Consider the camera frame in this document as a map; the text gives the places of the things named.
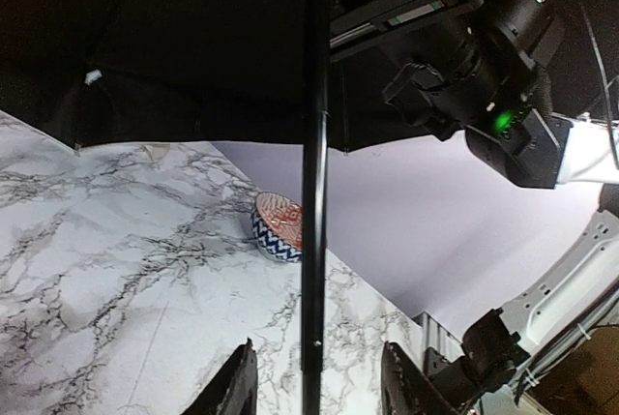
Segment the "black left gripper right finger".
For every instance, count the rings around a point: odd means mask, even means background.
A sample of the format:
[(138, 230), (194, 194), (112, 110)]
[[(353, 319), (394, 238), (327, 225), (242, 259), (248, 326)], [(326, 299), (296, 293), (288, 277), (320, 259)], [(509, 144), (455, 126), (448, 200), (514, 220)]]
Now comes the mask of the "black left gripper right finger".
[(446, 398), (446, 383), (433, 384), (400, 345), (388, 341), (381, 357), (381, 407), (383, 414), (460, 414)]

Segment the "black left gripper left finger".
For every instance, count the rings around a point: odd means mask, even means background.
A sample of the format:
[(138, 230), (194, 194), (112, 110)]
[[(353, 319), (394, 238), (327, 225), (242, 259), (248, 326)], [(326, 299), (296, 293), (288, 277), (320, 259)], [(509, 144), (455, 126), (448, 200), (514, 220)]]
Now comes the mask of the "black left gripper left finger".
[(258, 368), (251, 339), (239, 345), (183, 415), (256, 415)]

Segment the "beige and black umbrella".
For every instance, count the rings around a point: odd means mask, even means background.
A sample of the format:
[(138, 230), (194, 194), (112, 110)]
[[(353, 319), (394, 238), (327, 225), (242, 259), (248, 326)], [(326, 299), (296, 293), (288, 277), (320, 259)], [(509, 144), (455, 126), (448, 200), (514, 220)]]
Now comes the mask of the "beige and black umbrella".
[[(618, 73), (597, 28), (617, 0), (553, 2), (563, 38), (550, 62), (593, 74), (588, 107), (617, 123)], [(397, 68), (380, 48), (332, 61), (331, 9), (331, 0), (1, 0), (1, 105), (63, 144), (302, 146), (307, 414), (321, 407), (327, 151), (428, 134), (383, 102)]]

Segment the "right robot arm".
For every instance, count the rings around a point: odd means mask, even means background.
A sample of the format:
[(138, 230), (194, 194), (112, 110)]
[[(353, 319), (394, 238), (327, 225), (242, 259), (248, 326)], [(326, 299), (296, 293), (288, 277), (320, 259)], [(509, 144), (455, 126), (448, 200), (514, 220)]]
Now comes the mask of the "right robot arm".
[(380, 48), (396, 65), (383, 102), (525, 189), (595, 182), (607, 199), (531, 286), (465, 332), (452, 363), (417, 367), (396, 343), (382, 356), (387, 414), (463, 414), (487, 393), (517, 396), (612, 310), (618, 283), (618, 130), (552, 107), (547, 65), (563, 38), (553, 0), (331, 0), (333, 62)]

